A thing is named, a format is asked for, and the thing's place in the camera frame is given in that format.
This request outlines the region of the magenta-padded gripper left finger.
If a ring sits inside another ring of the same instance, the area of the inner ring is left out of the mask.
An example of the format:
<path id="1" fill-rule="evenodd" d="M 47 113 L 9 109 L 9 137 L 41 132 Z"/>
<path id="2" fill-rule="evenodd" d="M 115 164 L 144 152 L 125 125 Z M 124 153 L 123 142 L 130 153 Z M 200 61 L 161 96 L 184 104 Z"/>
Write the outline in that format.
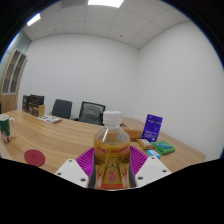
<path id="1" fill-rule="evenodd" d="M 90 148 L 76 159 L 67 159 L 55 172 L 65 180 L 68 180 L 84 188 L 93 188 L 95 184 L 94 174 L 94 149 Z"/>

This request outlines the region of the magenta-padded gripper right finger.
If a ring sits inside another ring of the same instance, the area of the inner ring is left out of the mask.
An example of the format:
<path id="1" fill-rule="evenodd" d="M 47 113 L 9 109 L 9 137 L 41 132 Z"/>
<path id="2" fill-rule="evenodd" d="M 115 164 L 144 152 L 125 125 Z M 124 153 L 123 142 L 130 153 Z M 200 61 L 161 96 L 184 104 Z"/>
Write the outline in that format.
<path id="1" fill-rule="evenodd" d="M 147 156 L 137 148 L 130 147 L 129 183 L 131 188 L 143 187 L 170 174 L 171 171 L 156 156 Z"/>

